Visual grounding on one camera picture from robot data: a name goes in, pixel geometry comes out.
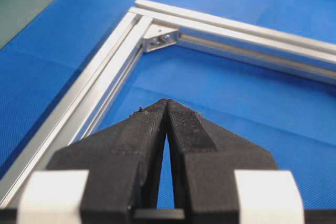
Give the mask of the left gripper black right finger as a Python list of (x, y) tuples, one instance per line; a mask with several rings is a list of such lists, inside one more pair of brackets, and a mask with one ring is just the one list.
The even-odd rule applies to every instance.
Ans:
[(174, 203), (188, 223), (238, 223), (236, 169), (277, 170), (270, 152), (168, 100)]

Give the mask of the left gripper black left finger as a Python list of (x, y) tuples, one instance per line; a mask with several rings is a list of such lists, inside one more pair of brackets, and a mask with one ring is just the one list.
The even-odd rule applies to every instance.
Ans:
[(83, 223), (131, 223), (135, 208), (155, 208), (166, 138), (166, 99), (61, 148), (48, 170), (89, 172)]

